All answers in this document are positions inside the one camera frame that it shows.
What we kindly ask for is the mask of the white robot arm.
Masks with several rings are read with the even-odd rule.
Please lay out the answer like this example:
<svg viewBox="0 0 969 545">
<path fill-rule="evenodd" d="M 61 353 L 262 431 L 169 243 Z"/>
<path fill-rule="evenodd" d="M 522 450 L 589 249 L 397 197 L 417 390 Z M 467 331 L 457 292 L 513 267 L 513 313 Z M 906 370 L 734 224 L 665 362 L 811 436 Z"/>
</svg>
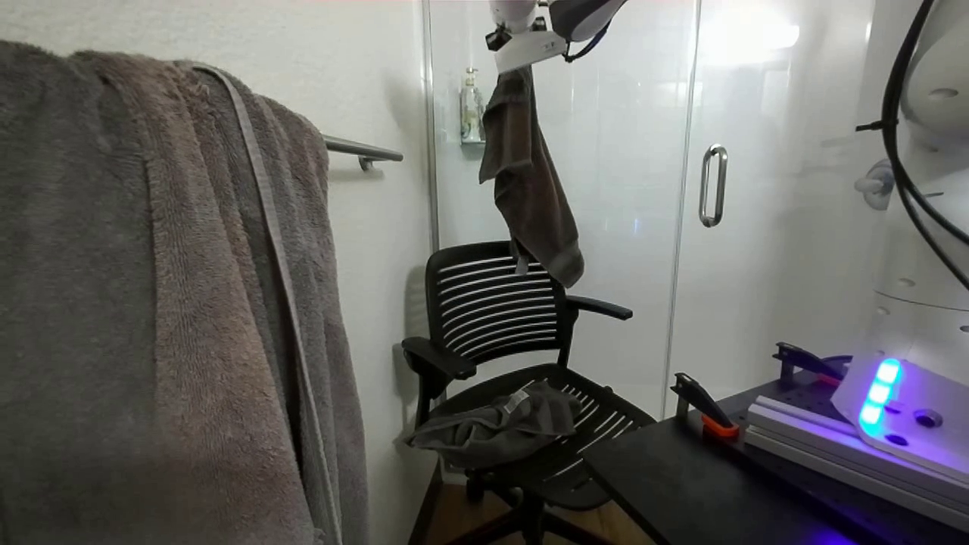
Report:
<svg viewBox="0 0 969 545">
<path fill-rule="evenodd" d="M 650 415 L 775 349 L 966 357 L 966 0 L 597 0 L 537 57 L 595 297 L 577 360 Z"/>
</svg>

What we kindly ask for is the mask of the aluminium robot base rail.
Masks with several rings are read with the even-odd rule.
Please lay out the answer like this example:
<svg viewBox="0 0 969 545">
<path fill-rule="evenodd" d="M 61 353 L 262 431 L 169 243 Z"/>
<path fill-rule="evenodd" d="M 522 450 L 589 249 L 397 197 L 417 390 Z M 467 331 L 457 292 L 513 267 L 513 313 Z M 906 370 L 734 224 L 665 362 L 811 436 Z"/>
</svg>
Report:
<svg viewBox="0 0 969 545">
<path fill-rule="evenodd" d="M 969 453 L 947 431 L 925 431 L 900 415 L 900 431 L 863 436 L 781 399 L 757 395 L 748 406 L 744 442 L 841 484 L 969 531 Z"/>
</svg>

